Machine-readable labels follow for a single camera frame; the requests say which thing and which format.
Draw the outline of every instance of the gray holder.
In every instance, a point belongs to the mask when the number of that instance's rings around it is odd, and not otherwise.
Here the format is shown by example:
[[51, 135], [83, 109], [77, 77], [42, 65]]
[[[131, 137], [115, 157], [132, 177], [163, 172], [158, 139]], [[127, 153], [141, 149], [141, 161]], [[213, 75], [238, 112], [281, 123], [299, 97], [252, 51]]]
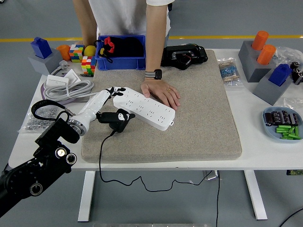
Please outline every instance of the gray holder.
[[259, 82], [276, 64], [271, 60], [268, 65], [261, 65], [257, 62], [261, 51], [252, 49], [253, 41], [244, 41], [239, 52], [239, 58], [247, 82]]
[[269, 81], [274, 69], [270, 70], [258, 83], [253, 94], [263, 99], [265, 102], [274, 105], [276, 101], [283, 95], [286, 89], [292, 83], [292, 79], [288, 77], [286, 81], [279, 87], [273, 82]]
[[34, 52], [28, 57], [36, 72], [47, 76], [59, 66], [59, 63], [63, 60], [62, 55], [59, 50], [54, 48], [51, 48], [51, 50], [52, 53], [45, 59], [37, 57]]

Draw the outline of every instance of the orange cylinder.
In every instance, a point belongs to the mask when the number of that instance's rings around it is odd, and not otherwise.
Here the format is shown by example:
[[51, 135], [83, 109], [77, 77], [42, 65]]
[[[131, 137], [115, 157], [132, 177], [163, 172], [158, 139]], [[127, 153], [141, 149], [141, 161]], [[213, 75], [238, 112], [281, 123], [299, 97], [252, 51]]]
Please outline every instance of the orange cylinder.
[[58, 51], [60, 51], [61, 56], [63, 60], [70, 61], [70, 49], [71, 47], [69, 45], [60, 45], [56, 48]]
[[257, 62], [261, 65], [268, 65], [275, 52], [276, 48], [273, 45], [265, 45], [257, 59]]
[[265, 45], [267, 38], [269, 36], [269, 33], [266, 31], [258, 31], [255, 40], [252, 42], [252, 49], [256, 51], [262, 50], [263, 46]]

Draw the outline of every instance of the red object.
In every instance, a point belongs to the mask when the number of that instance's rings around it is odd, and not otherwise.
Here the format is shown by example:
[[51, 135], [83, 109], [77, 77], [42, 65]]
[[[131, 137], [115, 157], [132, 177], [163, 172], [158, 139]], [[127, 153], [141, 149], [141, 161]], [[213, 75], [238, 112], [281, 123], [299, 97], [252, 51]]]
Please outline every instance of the red object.
[[104, 44], [109, 45], [111, 47], [110, 50], [108, 51], [109, 53], [114, 53], [115, 45], [110, 41], [110, 37], [104, 39]]

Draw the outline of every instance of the blue plastic bin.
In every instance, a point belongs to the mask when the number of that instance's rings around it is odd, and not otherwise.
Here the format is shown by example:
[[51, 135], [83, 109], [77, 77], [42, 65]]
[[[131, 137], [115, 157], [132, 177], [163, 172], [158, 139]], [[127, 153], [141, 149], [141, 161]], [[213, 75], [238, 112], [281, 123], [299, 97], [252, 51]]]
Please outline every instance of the blue plastic bin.
[[145, 69], [145, 36], [144, 35], [101, 35], [98, 40], [104, 40], [107, 37], [118, 37], [118, 38], [127, 38], [127, 37], [135, 37], [137, 38], [143, 45], [144, 54], [143, 57], [113, 57], [113, 63], [109, 63], [106, 58], [98, 56], [99, 50], [103, 47], [103, 42], [97, 42], [97, 50], [95, 58], [98, 63], [99, 70], [144, 70]]

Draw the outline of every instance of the power outlet socket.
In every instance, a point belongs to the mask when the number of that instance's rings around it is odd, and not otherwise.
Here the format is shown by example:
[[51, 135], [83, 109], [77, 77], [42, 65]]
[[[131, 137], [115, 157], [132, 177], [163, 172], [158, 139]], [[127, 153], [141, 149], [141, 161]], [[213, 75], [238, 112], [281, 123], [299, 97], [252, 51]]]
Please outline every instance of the power outlet socket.
[[129, 87], [125, 87], [125, 89], [125, 91], [121, 91], [122, 96], [114, 97], [115, 107], [134, 113], [138, 119], [161, 131], [165, 131], [174, 124], [176, 113], [174, 109], [151, 98], [146, 98]]

